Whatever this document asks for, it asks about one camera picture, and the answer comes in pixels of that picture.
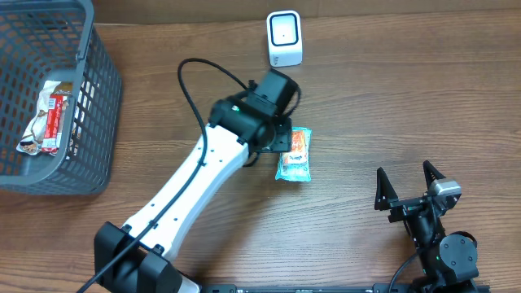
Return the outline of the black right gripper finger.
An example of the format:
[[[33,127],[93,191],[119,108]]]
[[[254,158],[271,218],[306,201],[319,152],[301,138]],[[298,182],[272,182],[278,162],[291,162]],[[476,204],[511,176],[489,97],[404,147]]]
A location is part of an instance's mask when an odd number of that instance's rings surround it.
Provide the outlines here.
[[[429,160],[425,160],[422,163],[422,168],[427,189],[430,189],[435,181],[446,178],[446,176],[439,172]]]
[[[375,210],[388,210],[398,201],[398,196],[382,167],[377,169],[377,188],[374,200]]]

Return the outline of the teal tissue packet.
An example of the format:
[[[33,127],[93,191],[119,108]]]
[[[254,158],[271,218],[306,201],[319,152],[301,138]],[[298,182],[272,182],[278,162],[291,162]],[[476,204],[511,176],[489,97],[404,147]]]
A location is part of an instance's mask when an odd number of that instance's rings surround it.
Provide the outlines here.
[[[309,171],[309,147],[310,147],[313,131],[311,129],[305,128],[305,127],[293,127],[292,129],[294,129],[294,128],[308,130],[307,135],[306,135],[306,138],[308,139],[308,141],[307,141],[308,162],[304,163],[304,164],[284,166],[282,164],[282,154],[286,153],[286,152],[283,152],[279,156],[278,170],[275,175],[275,179],[276,180],[282,179],[285,181],[300,181],[300,182],[311,181],[311,175],[310,175],[310,171]]]

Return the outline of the orange snack packet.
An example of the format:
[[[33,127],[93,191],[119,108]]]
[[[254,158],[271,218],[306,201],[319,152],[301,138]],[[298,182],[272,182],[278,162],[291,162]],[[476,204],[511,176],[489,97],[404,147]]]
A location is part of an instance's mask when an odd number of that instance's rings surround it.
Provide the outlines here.
[[[291,149],[282,154],[284,166],[304,164],[308,162],[308,151],[306,138],[307,129],[294,128],[291,132]]]

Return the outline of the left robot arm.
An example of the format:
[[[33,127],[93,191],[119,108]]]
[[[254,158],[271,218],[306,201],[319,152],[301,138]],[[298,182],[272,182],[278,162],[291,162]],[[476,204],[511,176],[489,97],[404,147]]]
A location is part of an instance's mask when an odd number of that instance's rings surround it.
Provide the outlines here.
[[[110,292],[201,292],[173,265],[191,226],[220,187],[254,153],[291,149],[287,106],[301,94],[271,69],[260,83],[212,106],[191,153],[160,191],[122,227],[105,223],[94,237],[94,281]]]

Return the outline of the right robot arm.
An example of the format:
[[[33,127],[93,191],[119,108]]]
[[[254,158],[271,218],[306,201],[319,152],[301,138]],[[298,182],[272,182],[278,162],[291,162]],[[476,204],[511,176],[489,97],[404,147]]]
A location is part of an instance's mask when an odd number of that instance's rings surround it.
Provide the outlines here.
[[[395,272],[387,290],[397,288],[401,272],[420,260],[423,276],[407,286],[408,292],[477,292],[474,279],[478,242],[466,231],[446,234],[440,218],[455,207],[461,186],[439,172],[429,161],[422,163],[427,190],[414,199],[400,200],[383,168],[377,169],[374,208],[390,212],[388,221],[401,222],[414,242],[415,253]]]

